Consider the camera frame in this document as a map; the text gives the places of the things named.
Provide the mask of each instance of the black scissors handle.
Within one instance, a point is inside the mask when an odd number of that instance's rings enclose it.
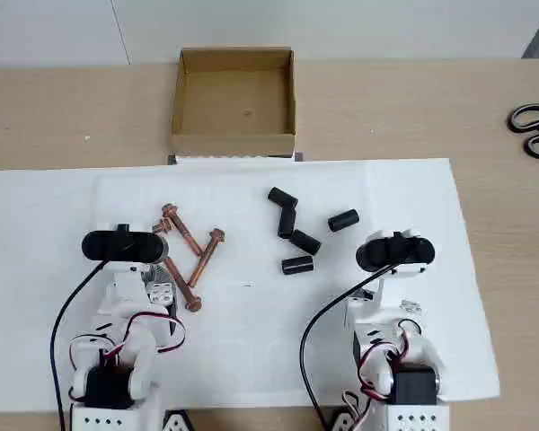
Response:
[[[539,103],[529,103],[513,110],[507,117],[508,129],[515,133],[526,133],[533,131],[539,132],[539,119],[530,121],[528,123],[521,123],[517,121],[519,115],[526,112],[539,113]],[[539,144],[539,133],[530,137],[523,143],[523,149],[525,152],[535,159],[539,159],[539,151],[535,149],[537,144]]]
[[[517,121],[517,117],[526,112],[539,112],[539,103],[529,103],[512,111],[507,117],[507,127],[509,130],[515,133],[533,132],[534,130],[539,131],[539,119],[528,123],[520,123]]]

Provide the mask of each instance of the cardboard box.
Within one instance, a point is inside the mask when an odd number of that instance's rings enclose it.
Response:
[[[172,119],[176,155],[291,156],[296,137],[290,48],[185,48]]]

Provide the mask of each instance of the screw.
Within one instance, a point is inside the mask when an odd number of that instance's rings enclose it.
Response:
[[[178,286],[181,294],[186,300],[186,309],[191,312],[198,312],[201,308],[201,298],[199,296],[195,296],[191,292],[190,288],[186,284],[185,280],[180,274],[180,271],[175,266],[171,258],[165,258],[163,260],[163,263],[165,267],[168,268],[168,272],[170,272],[170,274],[172,275],[173,281],[176,282],[176,285]]]
[[[162,215],[172,220],[173,225],[176,227],[178,232],[181,233],[181,236],[183,236],[183,239],[186,240],[186,242],[190,246],[191,250],[196,254],[196,256],[201,256],[202,254],[204,254],[204,251],[201,249],[198,242],[194,240],[194,237],[191,236],[190,231],[180,219],[177,206],[172,204],[165,204],[162,207]]]
[[[168,233],[173,229],[173,224],[169,218],[161,218],[158,224],[152,226],[153,233]]]
[[[191,274],[190,281],[188,282],[189,287],[195,287],[196,283],[198,283],[201,273],[204,272],[204,268],[208,264],[209,259],[212,257],[212,254],[214,254],[214,250],[216,249],[217,245],[220,242],[224,242],[225,233],[221,229],[216,228],[212,232],[210,232],[209,235],[212,238],[209,240],[208,246],[206,247],[204,254],[199,259],[197,267]]]

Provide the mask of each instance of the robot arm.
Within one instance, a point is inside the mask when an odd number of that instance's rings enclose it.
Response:
[[[106,286],[91,329],[74,338],[70,345],[75,367],[70,390],[75,401],[71,429],[81,431],[88,424],[103,421],[128,430],[161,430],[163,409],[159,388],[152,381],[152,369],[157,355],[174,350],[185,339],[185,329],[176,319],[175,306],[172,306],[173,284],[169,285],[170,290],[164,290],[168,284],[160,283],[156,290],[148,283],[146,289],[145,276],[155,267],[147,262],[120,260],[132,259],[137,253],[135,246],[128,253],[114,246],[116,238],[120,246],[124,243],[128,246],[129,229],[119,231],[118,236],[113,231],[97,232],[103,233],[102,239],[100,235],[95,238],[102,245],[83,244],[86,257],[100,258],[104,248],[106,253],[112,256],[122,253],[122,257],[105,258],[110,261],[105,270],[111,271],[112,280]],[[151,241],[156,237],[151,233],[132,234],[137,243],[144,241],[140,234],[151,235]],[[84,242],[92,237],[91,233],[86,235]],[[167,255],[167,245],[164,247],[165,252],[154,255],[162,259]],[[172,312],[168,311],[168,306],[172,307]],[[181,338],[177,337],[180,331],[183,331]]]
[[[397,270],[347,302],[346,324],[353,333],[353,354],[367,403],[361,412],[350,406],[350,413],[340,415],[333,429],[449,428],[449,407],[439,400],[445,367],[424,336],[421,305],[407,299],[395,302],[396,292],[407,292],[408,278],[423,277],[435,257],[433,246],[410,233],[378,234],[358,250],[358,263],[376,271],[402,253],[410,238],[416,238],[422,250],[418,247]],[[384,295],[387,289],[393,295]],[[344,427],[344,421],[350,425]]]

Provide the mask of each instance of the black cable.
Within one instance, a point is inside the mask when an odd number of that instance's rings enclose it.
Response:
[[[307,390],[307,394],[309,395],[309,398],[312,401],[312,404],[314,405],[315,413],[317,413],[317,416],[320,419],[320,422],[322,423],[322,427],[325,430],[329,429],[327,420],[325,420],[325,416],[323,415],[322,409],[320,408],[320,405],[317,403],[317,399],[315,398],[314,391],[312,390],[312,386],[309,383],[309,379],[307,378],[307,372],[305,371],[305,358],[304,358],[305,342],[307,341],[309,332],[310,330],[312,330],[312,327],[315,325],[315,323],[335,305],[343,301],[348,296],[351,296],[352,294],[357,292],[361,287],[367,285],[368,283],[371,283],[372,281],[377,280],[383,274],[386,274],[392,269],[395,269],[396,267],[400,266],[402,263],[403,263],[403,260],[400,260],[397,263],[388,265],[385,268],[381,268],[372,276],[363,280],[361,283],[358,283],[355,286],[351,287],[350,290],[338,296],[333,301],[325,305],[319,312],[317,312],[317,314],[309,321],[309,323],[307,324],[307,327],[305,328],[304,335],[302,336],[302,340],[299,344],[299,369],[301,370],[302,378],[304,379],[304,385],[305,385],[305,389]]]
[[[66,299],[66,302],[64,305],[62,305],[62,308],[60,309],[60,312],[57,314],[56,321],[54,322],[54,328],[52,329],[52,335],[50,337],[50,366],[52,368],[52,377],[54,378],[54,389],[56,390],[56,402],[57,402],[57,415],[60,420],[60,430],[66,431],[66,422],[64,421],[64,407],[62,406],[62,396],[60,395],[60,383],[57,379],[57,369],[56,369],[56,356],[55,356],[55,350],[54,350],[54,344],[56,342],[56,334],[57,334],[57,328],[60,325],[60,322],[62,321],[62,317],[64,317],[64,313],[66,312],[66,309],[70,305],[70,303],[74,300],[75,296],[80,293],[80,291],[92,280],[92,278],[100,272],[102,268],[104,268],[104,265],[106,265],[106,261],[100,262],[96,268],[93,269],[93,271],[84,279],[82,283],[78,285],[76,289],[74,289],[74,292],[70,294],[70,296]]]

